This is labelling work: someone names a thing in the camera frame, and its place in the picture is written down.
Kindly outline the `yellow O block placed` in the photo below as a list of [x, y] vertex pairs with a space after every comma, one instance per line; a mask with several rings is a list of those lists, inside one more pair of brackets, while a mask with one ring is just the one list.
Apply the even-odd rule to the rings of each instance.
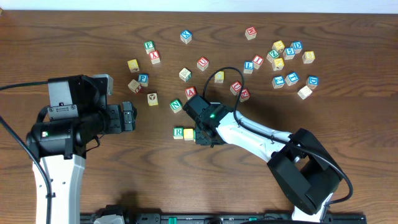
[[186, 141], [193, 141], [195, 139], [194, 129], [190, 129], [190, 128], [184, 129], [183, 130], [183, 138]]

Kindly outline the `green R block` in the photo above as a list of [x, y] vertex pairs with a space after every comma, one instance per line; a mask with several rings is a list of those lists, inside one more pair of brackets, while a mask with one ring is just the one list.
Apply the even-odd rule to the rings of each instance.
[[182, 127], [173, 128], [173, 138], [174, 139], [183, 139], [183, 128]]

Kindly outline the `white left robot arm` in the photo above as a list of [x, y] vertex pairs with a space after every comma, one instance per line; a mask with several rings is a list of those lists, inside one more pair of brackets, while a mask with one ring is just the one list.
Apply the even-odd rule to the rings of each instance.
[[36, 185], [36, 223], [79, 223], [80, 188], [86, 145], [99, 135], [135, 129], [137, 110], [130, 101], [107, 105], [74, 118], [44, 120], [58, 109], [45, 106], [26, 137], [39, 165], [33, 166]]

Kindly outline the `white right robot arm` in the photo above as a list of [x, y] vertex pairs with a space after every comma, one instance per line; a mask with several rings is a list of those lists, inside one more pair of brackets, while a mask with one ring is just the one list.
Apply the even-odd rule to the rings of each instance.
[[284, 195], [294, 205], [292, 219], [324, 220], [332, 195], [346, 179], [335, 160], [306, 129], [276, 131], [219, 103], [185, 107], [201, 145], [232, 144], [264, 160]]

